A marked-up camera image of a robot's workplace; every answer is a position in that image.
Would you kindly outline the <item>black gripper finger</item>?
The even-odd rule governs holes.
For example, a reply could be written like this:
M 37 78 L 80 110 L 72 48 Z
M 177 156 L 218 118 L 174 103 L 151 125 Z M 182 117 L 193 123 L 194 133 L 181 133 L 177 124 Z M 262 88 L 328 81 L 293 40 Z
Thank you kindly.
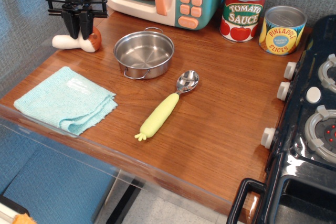
M 82 12 L 79 15 L 82 37 L 87 40 L 93 33 L 93 15 L 91 12 Z
M 77 39 L 80 30 L 78 17 L 75 14 L 69 12 L 62 12 L 61 15 L 70 37 L 73 39 Z

